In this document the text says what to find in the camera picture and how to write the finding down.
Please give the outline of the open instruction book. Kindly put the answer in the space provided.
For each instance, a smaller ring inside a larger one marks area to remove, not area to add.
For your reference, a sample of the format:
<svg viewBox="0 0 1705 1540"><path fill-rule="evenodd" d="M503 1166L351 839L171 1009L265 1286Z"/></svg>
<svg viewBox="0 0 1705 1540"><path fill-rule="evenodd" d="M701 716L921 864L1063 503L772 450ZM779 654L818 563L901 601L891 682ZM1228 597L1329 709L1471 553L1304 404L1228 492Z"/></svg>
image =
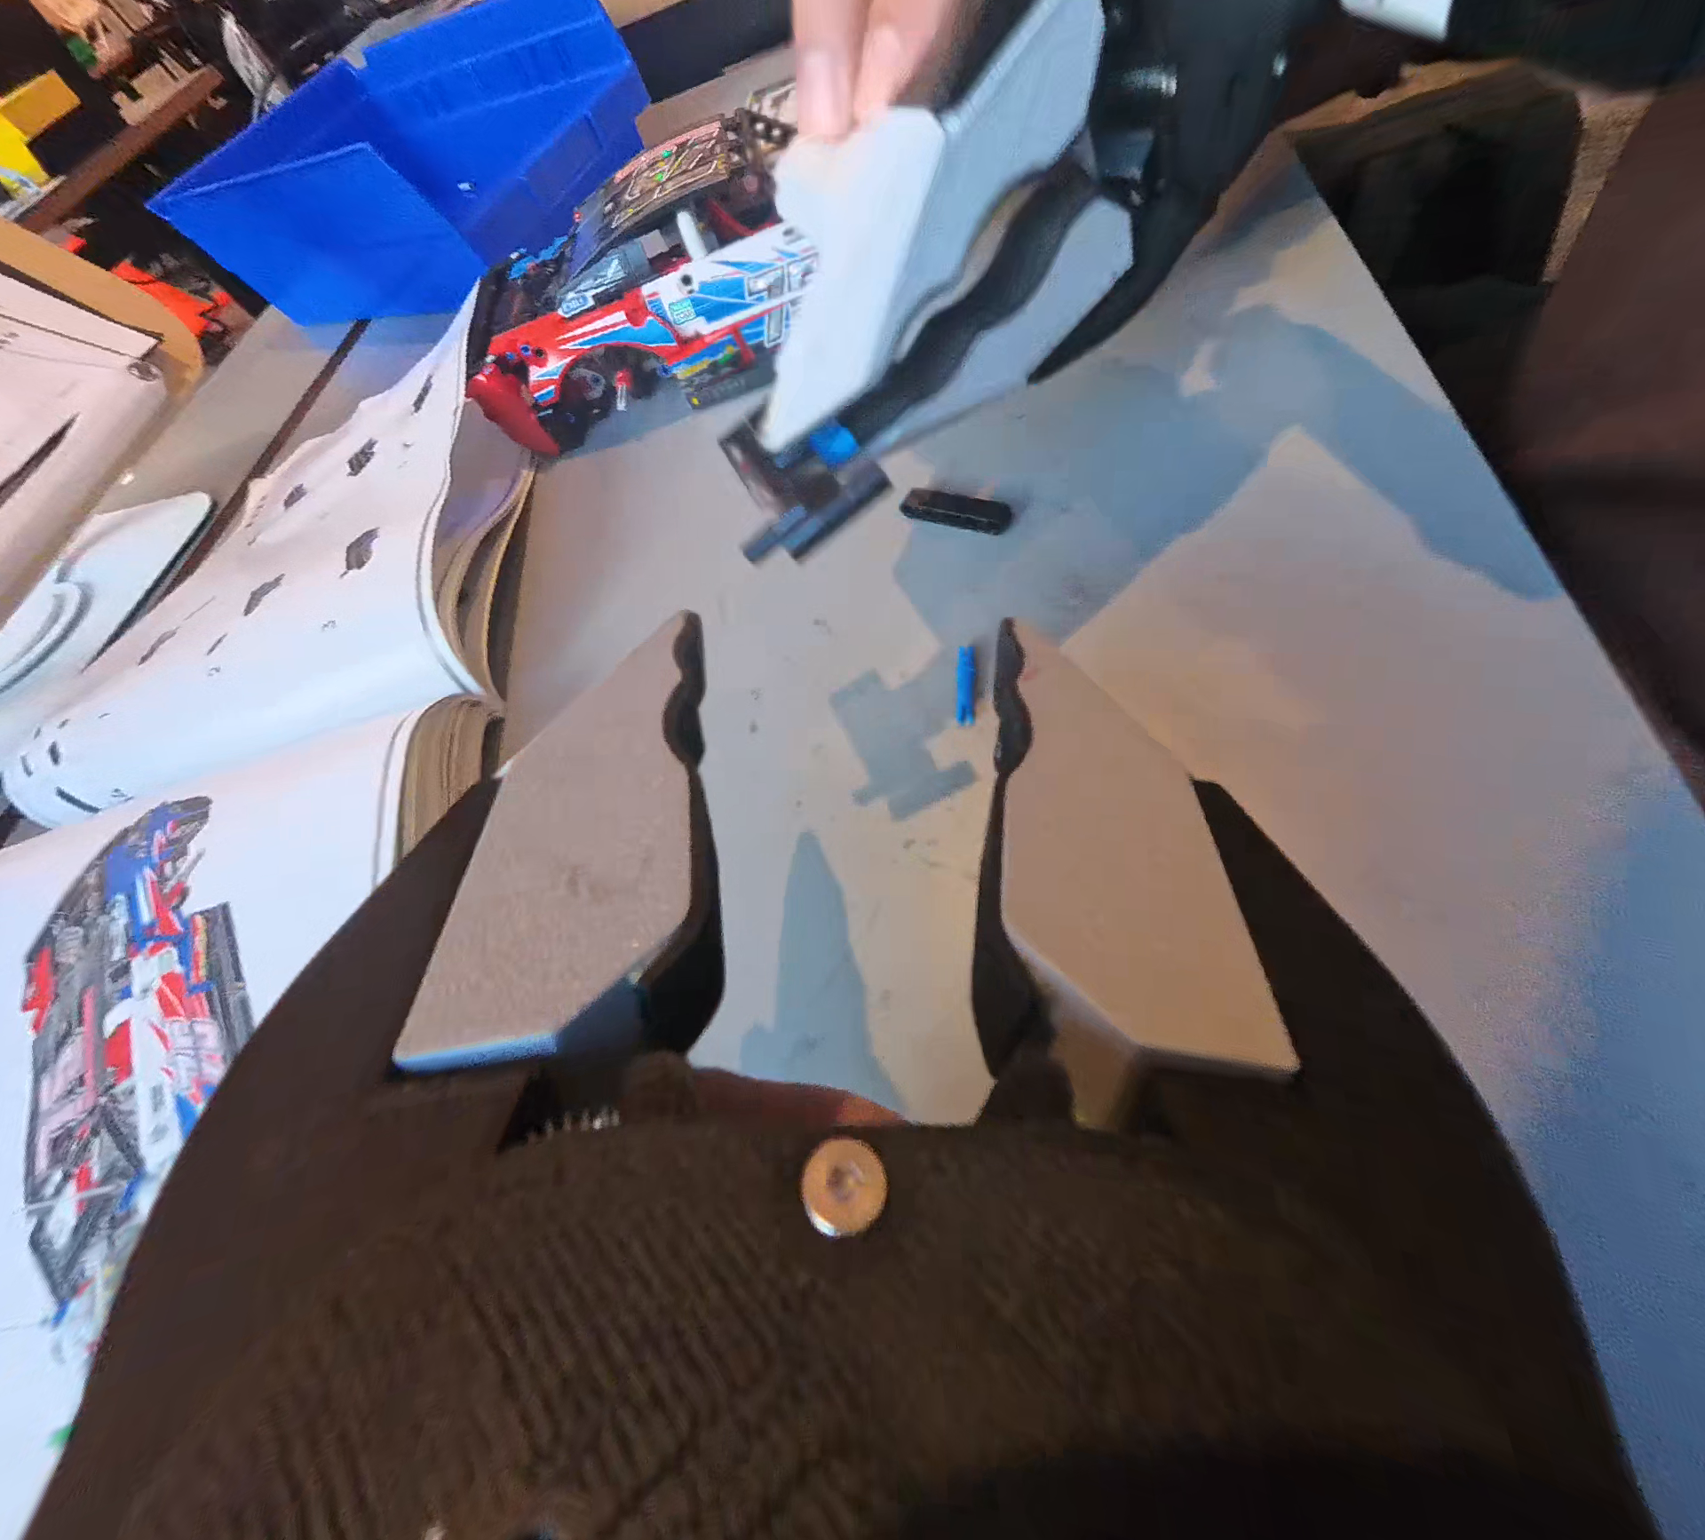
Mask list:
<svg viewBox="0 0 1705 1540"><path fill-rule="evenodd" d="M470 302L8 753L4 1498L70 1439L120 1283L260 1022L480 771L534 459Z"/></svg>

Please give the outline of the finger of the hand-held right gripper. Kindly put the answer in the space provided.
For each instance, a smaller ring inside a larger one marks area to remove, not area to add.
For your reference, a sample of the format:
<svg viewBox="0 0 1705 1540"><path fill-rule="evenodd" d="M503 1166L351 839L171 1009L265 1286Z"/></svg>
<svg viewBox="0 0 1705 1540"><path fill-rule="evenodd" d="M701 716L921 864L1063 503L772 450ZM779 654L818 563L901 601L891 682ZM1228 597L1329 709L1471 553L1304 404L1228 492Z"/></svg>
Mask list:
<svg viewBox="0 0 1705 1540"><path fill-rule="evenodd" d="M930 315L885 377L843 409L882 457L1031 382L1136 260L1129 208L1082 167L1051 169L1001 226L971 286Z"/></svg>
<svg viewBox="0 0 1705 1540"><path fill-rule="evenodd" d="M1033 0L947 109L885 107L777 169L784 222L818 251L763 411L781 453L853 405L947 308L1003 206L1068 160L1091 110L1102 0Z"/></svg>

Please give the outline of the plywood board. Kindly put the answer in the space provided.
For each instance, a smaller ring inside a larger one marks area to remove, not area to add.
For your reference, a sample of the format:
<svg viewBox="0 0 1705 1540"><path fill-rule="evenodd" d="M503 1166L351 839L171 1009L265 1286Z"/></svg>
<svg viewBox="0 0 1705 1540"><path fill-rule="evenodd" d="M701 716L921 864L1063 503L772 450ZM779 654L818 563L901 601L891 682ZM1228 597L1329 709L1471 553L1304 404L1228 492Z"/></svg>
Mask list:
<svg viewBox="0 0 1705 1540"><path fill-rule="evenodd" d="M106 492L90 492L83 503L51 503L42 508L36 505L6 505L3 491L4 620L10 620L20 608L77 530L118 485L120 476L134 467L139 457L159 443L166 428L182 416L187 402L203 382L203 350L196 338L178 316L141 292L138 285L95 267L54 245L47 237L15 222L4 222L3 226L3 279L8 272L63 293L129 327L161 334L170 404L159 425L139 441Z"/></svg>

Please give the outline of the light grey desk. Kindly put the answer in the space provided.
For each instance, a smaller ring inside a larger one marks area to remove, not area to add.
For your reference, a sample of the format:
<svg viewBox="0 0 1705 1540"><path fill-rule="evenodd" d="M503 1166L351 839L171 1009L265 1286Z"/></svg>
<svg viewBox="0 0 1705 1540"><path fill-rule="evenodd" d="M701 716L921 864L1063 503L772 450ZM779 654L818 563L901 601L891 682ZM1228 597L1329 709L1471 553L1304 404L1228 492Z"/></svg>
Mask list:
<svg viewBox="0 0 1705 1540"><path fill-rule="evenodd" d="M1702 810L1351 240L1276 139L1106 352L892 460L750 565L717 437L662 425L535 487L514 752L701 615L733 988L699 1059L930 1121L971 1018L994 716L956 656L1051 636L1262 826L1457 1054L1557 1237L1647 1501L1702 1537Z"/></svg>

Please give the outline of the red toy race car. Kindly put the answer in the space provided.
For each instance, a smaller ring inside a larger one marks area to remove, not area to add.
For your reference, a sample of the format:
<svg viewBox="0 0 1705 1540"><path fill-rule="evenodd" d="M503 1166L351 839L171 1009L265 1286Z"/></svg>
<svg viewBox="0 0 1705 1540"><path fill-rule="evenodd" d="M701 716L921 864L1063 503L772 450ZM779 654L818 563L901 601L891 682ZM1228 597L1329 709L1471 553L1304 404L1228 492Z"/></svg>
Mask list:
<svg viewBox="0 0 1705 1540"><path fill-rule="evenodd" d="M679 343L665 285L690 258L679 215L738 164L731 114L635 155L575 210L566 235L519 251L480 285L466 396L525 450L566 459L663 384L686 396L672 375Z"/></svg>

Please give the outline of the white tablet stand base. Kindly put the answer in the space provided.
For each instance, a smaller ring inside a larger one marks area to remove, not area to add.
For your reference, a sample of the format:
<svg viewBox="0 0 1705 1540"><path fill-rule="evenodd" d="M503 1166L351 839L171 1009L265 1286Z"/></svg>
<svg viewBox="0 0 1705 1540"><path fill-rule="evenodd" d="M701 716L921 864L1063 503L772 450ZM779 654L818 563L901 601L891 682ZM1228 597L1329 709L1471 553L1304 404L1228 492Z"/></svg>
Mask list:
<svg viewBox="0 0 1705 1540"><path fill-rule="evenodd" d="M212 517L205 491L86 523L3 627L3 697L81 675L180 562Z"/></svg>

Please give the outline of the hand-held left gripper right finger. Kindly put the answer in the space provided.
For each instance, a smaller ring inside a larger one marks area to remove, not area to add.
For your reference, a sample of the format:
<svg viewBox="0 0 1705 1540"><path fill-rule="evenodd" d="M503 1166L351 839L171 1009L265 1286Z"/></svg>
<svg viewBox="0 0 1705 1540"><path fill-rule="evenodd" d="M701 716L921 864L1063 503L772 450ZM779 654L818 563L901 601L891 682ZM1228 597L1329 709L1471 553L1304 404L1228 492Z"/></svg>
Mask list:
<svg viewBox="0 0 1705 1540"><path fill-rule="evenodd" d="M976 912L992 1080L1056 1073L1120 1132L1150 1078L1285 1086L1299 1050L1189 769L1054 642L1006 618Z"/></svg>

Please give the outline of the short black brick beam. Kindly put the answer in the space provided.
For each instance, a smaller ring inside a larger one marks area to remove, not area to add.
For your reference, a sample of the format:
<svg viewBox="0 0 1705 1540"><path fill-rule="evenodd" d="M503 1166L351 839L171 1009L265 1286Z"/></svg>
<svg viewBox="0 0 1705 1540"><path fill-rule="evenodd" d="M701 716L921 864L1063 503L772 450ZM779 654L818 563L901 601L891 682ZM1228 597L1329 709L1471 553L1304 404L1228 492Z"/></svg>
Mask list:
<svg viewBox="0 0 1705 1540"><path fill-rule="evenodd" d="M1015 523L1010 503L939 487L916 487L901 499L901 515L921 526L935 526L999 539Z"/></svg>

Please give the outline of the black brick assembly blue pins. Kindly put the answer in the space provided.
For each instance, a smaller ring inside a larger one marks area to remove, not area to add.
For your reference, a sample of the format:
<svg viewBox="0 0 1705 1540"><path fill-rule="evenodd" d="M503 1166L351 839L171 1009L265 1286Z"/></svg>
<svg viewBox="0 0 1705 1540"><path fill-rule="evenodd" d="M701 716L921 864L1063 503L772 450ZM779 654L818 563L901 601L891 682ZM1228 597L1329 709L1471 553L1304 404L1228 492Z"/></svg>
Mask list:
<svg viewBox="0 0 1705 1540"><path fill-rule="evenodd" d="M837 419L823 423L798 444L770 451L759 443L754 416L718 444L766 515L766 524L741 546L750 565L779 551L793 562L805 560L891 492L884 464Z"/></svg>

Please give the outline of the printed instruction sheet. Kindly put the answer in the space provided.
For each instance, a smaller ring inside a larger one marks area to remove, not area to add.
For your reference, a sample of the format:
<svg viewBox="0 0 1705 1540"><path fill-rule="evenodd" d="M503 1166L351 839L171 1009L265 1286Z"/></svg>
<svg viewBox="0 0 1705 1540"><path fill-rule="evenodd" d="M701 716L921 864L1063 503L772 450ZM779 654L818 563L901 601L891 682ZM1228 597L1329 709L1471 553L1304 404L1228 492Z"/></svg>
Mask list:
<svg viewBox="0 0 1705 1540"><path fill-rule="evenodd" d="M6 507L83 505L104 494L168 405L159 332L4 272Z"/></svg>

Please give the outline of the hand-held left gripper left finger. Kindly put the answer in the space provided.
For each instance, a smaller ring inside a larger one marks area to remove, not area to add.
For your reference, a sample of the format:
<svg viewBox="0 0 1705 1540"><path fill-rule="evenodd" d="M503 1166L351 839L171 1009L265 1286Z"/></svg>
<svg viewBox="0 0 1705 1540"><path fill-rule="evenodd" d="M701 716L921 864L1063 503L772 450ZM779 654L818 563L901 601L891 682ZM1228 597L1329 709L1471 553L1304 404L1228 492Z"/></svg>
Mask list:
<svg viewBox="0 0 1705 1540"><path fill-rule="evenodd" d="M406 1075L688 1055L727 983L706 636L674 613L507 766L393 1047Z"/></svg>

